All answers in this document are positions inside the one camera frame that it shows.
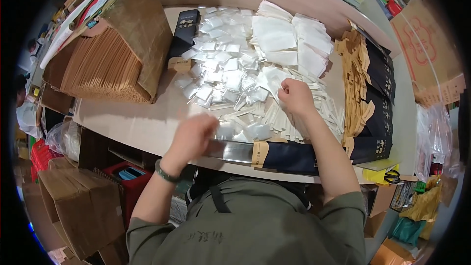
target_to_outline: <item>olive green shirt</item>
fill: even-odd
[[[366,264],[361,192],[334,198],[316,217],[273,182],[232,178],[219,186],[231,213],[218,213],[208,191],[178,228],[132,218],[130,264]]]

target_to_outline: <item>printed logo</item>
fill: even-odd
[[[404,26],[404,32],[407,37],[409,37],[409,48],[414,52],[415,61],[421,66],[424,66],[429,62],[425,52],[422,49],[422,46],[420,45],[422,42],[423,47],[429,55],[430,61],[434,62],[437,58],[437,51],[432,44],[429,30],[422,26],[422,23],[418,18],[412,18],[409,23],[414,28],[415,33],[420,39],[420,41],[417,39],[417,37],[414,35],[414,31],[412,31],[409,25]]]

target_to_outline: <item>bracelet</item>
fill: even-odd
[[[160,161],[162,159],[158,159],[156,161],[156,172],[157,174],[159,174],[164,180],[170,182],[170,183],[178,183],[180,182],[181,178],[180,176],[178,177],[174,177],[174,176],[171,176],[171,175],[168,175],[167,173],[165,173],[161,168],[160,168]]]

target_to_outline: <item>black handled scissors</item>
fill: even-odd
[[[401,182],[399,178],[399,172],[396,170],[389,170],[384,174],[384,179],[389,182],[390,184],[396,185]]]

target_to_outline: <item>right hand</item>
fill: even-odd
[[[179,175],[188,162],[203,155],[218,127],[218,119],[208,114],[182,121],[169,150],[162,158],[162,170],[170,175]]]
[[[278,98],[286,104],[288,111],[300,118],[317,113],[309,86],[299,80],[286,78],[281,82]]]

